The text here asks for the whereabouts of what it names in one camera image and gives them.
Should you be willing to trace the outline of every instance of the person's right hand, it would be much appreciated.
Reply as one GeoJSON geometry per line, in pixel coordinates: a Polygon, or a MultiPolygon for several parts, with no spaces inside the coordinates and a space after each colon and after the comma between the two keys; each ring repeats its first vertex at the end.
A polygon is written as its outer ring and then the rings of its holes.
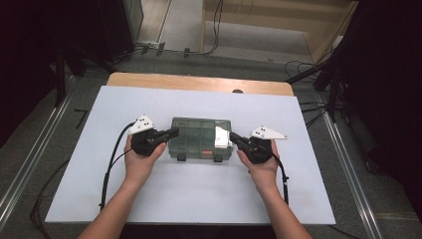
{"type": "MultiPolygon", "coordinates": [[[[279,157],[276,142],[274,140],[271,140],[271,148],[273,153],[279,157]]],[[[262,190],[268,188],[277,187],[276,175],[278,165],[273,157],[265,163],[254,164],[242,150],[238,149],[237,153],[242,163],[249,169],[249,173],[251,174],[252,180],[254,181],[258,191],[261,192],[262,190]]]]}

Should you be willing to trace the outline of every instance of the forearm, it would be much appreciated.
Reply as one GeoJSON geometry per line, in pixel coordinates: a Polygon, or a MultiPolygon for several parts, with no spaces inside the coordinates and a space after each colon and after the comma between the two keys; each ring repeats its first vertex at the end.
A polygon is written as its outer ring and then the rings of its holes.
{"type": "Polygon", "coordinates": [[[123,183],[79,238],[118,238],[138,191],[138,187],[123,183]]]}
{"type": "Polygon", "coordinates": [[[277,238],[311,238],[288,204],[280,195],[277,186],[258,189],[266,206],[277,238]]]}

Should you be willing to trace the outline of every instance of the person's left hand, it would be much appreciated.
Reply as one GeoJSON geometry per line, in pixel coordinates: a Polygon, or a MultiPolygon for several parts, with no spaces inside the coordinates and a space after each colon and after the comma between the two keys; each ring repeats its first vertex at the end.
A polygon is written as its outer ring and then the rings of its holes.
{"type": "Polygon", "coordinates": [[[129,152],[124,155],[126,176],[123,184],[139,190],[151,174],[152,167],[164,152],[167,143],[163,142],[155,149],[151,156],[145,157],[130,150],[131,139],[132,135],[128,135],[126,146],[124,147],[124,151],[129,150],[129,152]]]}

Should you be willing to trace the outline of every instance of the white bracket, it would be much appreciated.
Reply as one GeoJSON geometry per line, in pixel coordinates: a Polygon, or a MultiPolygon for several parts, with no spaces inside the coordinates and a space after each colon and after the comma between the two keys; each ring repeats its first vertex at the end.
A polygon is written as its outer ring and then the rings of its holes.
{"type": "Polygon", "coordinates": [[[129,129],[128,134],[135,134],[137,132],[145,131],[154,127],[154,123],[148,116],[142,116],[136,120],[134,125],[129,129]]]}
{"type": "Polygon", "coordinates": [[[253,130],[251,136],[261,139],[288,139],[286,135],[265,126],[260,126],[253,130]]]}

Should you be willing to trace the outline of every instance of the table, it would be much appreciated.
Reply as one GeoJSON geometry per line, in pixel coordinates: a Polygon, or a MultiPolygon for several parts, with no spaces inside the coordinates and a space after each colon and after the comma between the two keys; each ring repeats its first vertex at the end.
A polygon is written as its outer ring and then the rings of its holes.
{"type": "MultiPolygon", "coordinates": [[[[202,50],[205,21],[214,21],[219,1],[203,0],[202,50]]],[[[221,22],[304,32],[317,63],[331,50],[336,38],[343,35],[356,6],[356,1],[349,0],[225,0],[221,22]]]]}
{"type": "MultiPolygon", "coordinates": [[[[123,73],[112,74],[107,86],[102,87],[53,200],[47,222],[90,222],[97,216],[104,173],[115,140],[129,120],[145,112],[158,129],[169,128],[172,117],[189,116],[230,119],[233,131],[240,135],[247,135],[248,130],[259,126],[257,123],[287,134],[290,138],[283,143],[278,141],[277,145],[291,178],[292,210],[304,224],[335,223],[302,113],[290,85],[123,73]],[[231,94],[234,89],[245,94],[231,94]],[[260,91],[272,95],[259,95],[260,91]],[[273,113],[264,118],[259,113],[251,114],[248,111],[253,104],[258,104],[259,111],[273,113]],[[274,105],[283,111],[274,111],[274,105]]],[[[111,171],[107,200],[117,191],[123,176],[124,162],[121,160],[111,171]]],[[[278,184],[283,190],[280,172],[278,184]]],[[[270,223],[252,179],[235,152],[229,160],[215,163],[190,158],[179,162],[170,158],[168,151],[155,163],[127,222],[270,223]]]]}

